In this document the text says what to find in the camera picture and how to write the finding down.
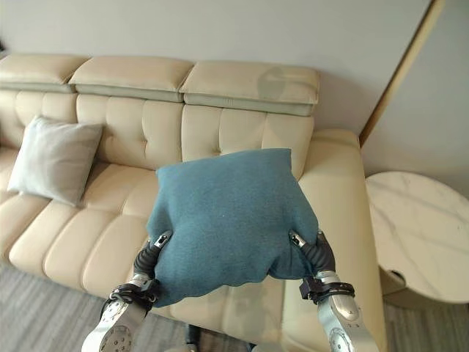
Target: pillow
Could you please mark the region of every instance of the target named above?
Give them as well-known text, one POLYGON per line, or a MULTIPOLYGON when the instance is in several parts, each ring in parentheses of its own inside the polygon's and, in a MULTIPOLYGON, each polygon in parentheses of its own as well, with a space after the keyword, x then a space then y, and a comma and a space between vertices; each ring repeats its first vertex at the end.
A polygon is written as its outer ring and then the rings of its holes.
POLYGON ((315 242, 316 216, 291 172, 289 149, 233 153, 158 170, 147 224, 151 241, 171 230, 155 267, 157 307, 221 285, 300 279, 312 267, 289 240, 315 242))
POLYGON ((101 138, 100 125, 35 117, 27 126, 8 191, 77 205, 101 138))

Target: cream leather sofa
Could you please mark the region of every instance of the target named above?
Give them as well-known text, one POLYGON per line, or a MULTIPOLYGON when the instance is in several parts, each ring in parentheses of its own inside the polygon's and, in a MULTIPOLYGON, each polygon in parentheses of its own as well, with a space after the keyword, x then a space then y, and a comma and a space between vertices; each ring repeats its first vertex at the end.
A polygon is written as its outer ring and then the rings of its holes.
MULTIPOLYGON (((23 271, 106 297, 147 240, 166 164, 261 147, 292 149, 292 171, 386 351, 374 239, 357 138, 314 131, 308 68, 155 57, 10 55, 0 61, 0 255, 23 271), (36 114, 105 126, 83 202, 7 192, 23 130, 36 114)), ((155 314, 286 351, 328 351, 299 281, 221 287, 155 314)))

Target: white wall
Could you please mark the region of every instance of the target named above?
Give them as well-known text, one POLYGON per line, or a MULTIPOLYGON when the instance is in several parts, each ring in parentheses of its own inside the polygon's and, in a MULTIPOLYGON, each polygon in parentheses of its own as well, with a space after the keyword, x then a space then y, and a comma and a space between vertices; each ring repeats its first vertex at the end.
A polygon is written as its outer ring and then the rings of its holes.
POLYGON ((446 0, 403 84, 363 147, 368 174, 434 177, 469 198, 469 1, 446 0))
POLYGON ((0 0, 11 51, 236 59, 321 71, 318 128, 359 133, 428 0, 0 0))

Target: sofa armrest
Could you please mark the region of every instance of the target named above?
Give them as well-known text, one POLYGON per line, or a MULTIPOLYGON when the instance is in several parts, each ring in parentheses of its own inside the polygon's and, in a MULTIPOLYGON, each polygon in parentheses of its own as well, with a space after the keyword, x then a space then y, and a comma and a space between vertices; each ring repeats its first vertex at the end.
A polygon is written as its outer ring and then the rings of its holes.
MULTIPOLYGON (((316 132, 299 183, 333 248, 337 273, 354 286, 364 322, 380 351, 386 351, 380 278, 356 135, 316 132)), ((300 298, 300 281, 285 285, 284 346, 288 351, 329 351, 316 306, 300 298)))

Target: floor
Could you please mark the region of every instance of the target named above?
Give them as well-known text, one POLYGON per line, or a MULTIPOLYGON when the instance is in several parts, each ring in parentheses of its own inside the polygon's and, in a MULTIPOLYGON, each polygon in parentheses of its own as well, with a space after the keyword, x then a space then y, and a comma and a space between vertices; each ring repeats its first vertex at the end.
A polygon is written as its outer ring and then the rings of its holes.
MULTIPOLYGON (((103 299, 0 265, 0 351, 80 351, 103 299)), ((466 352, 468 305, 413 311, 385 305, 389 352, 466 352)), ((183 343, 179 322, 149 315, 134 352, 164 351, 183 343)), ((245 352, 244 342, 203 331, 201 351, 245 352)))

